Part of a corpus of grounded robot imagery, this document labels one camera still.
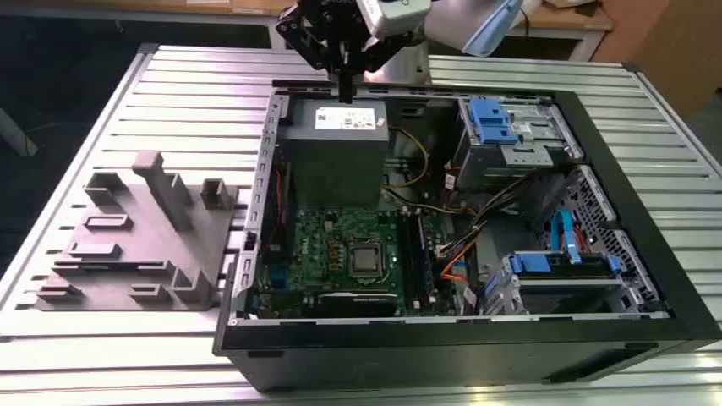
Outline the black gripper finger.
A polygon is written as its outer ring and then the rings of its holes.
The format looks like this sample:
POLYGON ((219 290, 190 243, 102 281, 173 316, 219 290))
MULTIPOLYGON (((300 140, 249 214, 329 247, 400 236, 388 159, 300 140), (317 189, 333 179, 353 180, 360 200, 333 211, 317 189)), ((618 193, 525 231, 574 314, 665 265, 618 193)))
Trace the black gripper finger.
POLYGON ((334 17, 320 10, 285 10, 275 29, 316 70, 325 70, 338 84, 340 101, 348 103, 345 44, 334 34, 334 17))
POLYGON ((353 103, 356 96, 354 77, 365 72, 376 72, 413 43, 414 38, 416 33, 408 32, 378 40, 372 46, 361 38, 346 41, 346 104, 353 103))

